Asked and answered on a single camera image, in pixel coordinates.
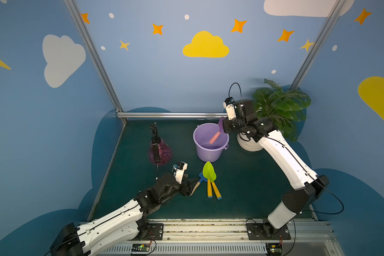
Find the blue shovel wooden handle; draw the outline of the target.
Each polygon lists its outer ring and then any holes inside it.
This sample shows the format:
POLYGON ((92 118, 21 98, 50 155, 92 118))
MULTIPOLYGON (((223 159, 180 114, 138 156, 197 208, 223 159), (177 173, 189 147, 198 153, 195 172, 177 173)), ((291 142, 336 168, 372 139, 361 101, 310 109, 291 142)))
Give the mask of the blue shovel wooden handle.
POLYGON ((191 196, 194 194, 194 192, 197 190, 197 188, 199 187, 199 185, 203 182, 207 182, 207 178, 204 177, 203 175, 203 171, 200 172, 199 174, 199 180, 198 182, 196 183, 196 185, 194 186, 192 192, 191 192, 191 196))

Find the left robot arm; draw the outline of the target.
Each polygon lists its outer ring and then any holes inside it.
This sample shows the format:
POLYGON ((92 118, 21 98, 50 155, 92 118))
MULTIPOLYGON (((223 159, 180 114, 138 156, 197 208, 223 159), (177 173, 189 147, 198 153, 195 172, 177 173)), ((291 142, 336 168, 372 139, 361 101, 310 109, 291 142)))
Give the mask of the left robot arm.
POLYGON ((145 238, 149 229, 147 217, 174 196, 189 196, 197 182, 187 175, 178 182, 173 174, 166 173, 155 185, 139 192, 121 208, 77 227, 73 223, 63 227, 49 253, 52 256, 96 256, 119 242, 139 236, 145 238))

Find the green trowel blue-tipped handle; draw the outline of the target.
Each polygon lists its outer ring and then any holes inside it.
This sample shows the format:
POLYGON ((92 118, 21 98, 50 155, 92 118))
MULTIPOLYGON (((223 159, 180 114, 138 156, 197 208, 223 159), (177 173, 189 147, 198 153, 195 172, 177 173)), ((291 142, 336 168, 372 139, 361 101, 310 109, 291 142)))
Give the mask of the green trowel blue-tipped handle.
POLYGON ((221 200, 222 199, 222 195, 221 195, 219 189, 217 188, 215 182, 211 181, 211 185, 213 187, 213 191, 215 192, 215 195, 216 195, 217 199, 221 200))

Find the purple toy scoop pink handle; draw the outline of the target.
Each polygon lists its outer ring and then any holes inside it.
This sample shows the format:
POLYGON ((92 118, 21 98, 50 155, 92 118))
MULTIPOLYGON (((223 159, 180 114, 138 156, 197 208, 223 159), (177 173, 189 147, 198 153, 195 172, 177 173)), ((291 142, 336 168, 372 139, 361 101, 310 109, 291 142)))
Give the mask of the purple toy scoop pink handle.
POLYGON ((225 118, 224 117, 221 117, 218 121, 218 127, 219 127, 219 130, 218 132, 211 138, 211 140, 209 141, 210 144, 213 144, 217 139, 218 137, 224 133, 224 120, 225 118))

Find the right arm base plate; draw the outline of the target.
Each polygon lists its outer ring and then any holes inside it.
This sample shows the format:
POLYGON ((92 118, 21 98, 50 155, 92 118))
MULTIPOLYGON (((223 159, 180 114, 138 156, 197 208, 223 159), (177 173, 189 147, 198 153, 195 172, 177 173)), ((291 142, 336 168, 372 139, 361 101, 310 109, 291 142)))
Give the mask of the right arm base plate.
POLYGON ((274 228, 271 224, 266 223, 247 223, 247 235, 249 240, 291 240, 291 234, 287 225, 280 229, 274 228))

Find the green trowel yellow handle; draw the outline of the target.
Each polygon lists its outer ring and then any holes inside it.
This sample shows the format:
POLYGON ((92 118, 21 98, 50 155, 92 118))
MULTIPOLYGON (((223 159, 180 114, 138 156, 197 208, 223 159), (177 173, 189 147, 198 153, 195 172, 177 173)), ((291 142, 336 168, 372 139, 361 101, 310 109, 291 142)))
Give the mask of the green trowel yellow handle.
POLYGON ((213 197, 212 192, 216 192, 215 190, 215 171, 214 167, 211 162, 207 161, 203 167, 203 176, 207 179, 207 191, 208 191, 208 198, 213 197))

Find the pink spray bottle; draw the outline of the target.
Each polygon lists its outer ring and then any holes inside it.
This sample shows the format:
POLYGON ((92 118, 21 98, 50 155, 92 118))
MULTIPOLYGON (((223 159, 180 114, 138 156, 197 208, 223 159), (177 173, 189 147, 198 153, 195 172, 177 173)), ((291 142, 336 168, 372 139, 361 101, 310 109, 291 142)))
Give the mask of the pink spray bottle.
POLYGON ((151 142, 148 151, 148 159, 155 165, 165 165, 172 158, 172 149, 160 137, 156 123, 149 127, 151 129, 151 142))

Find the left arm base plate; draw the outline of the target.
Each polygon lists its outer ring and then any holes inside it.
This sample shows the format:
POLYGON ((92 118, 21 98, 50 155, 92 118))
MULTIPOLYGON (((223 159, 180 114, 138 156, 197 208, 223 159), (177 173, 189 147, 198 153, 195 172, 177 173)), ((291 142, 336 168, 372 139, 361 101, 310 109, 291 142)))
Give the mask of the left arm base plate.
POLYGON ((164 224, 162 223, 148 223, 138 228, 139 232, 134 240, 146 241, 154 240, 161 241, 163 239, 164 224))

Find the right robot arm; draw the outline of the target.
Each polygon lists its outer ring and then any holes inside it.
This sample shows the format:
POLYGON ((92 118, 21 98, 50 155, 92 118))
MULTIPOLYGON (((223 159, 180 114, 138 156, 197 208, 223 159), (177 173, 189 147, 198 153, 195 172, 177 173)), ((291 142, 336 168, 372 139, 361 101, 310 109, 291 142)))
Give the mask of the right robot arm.
POLYGON ((228 116, 223 120, 224 132, 237 132, 259 144, 278 164, 293 188, 263 221, 263 233, 272 237, 304 207, 317 200, 330 181, 325 175, 319 176, 296 154, 269 118, 258 117, 251 100, 238 102, 229 97, 223 106, 228 116))

